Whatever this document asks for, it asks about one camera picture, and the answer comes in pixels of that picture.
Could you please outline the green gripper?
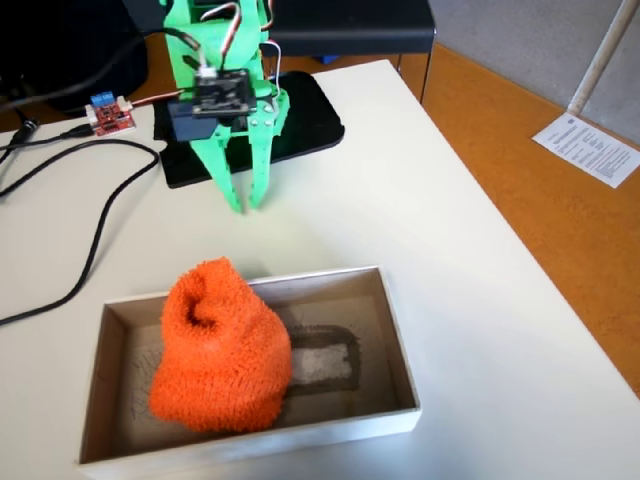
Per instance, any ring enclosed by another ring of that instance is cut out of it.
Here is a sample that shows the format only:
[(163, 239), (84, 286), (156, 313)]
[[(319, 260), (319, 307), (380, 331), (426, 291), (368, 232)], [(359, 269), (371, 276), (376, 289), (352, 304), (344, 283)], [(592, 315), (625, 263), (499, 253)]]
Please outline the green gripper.
[(233, 137), (244, 137), (252, 156), (249, 205), (257, 209), (269, 187), (272, 142), (289, 109), (277, 79), (265, 76), (261, 48), (273, 46), (265, 20), (166, 20), (172, 73), (182, 90), (168, 102), (174, 138), (191, 148), (229, 207), (243, 207), (226, 158)]

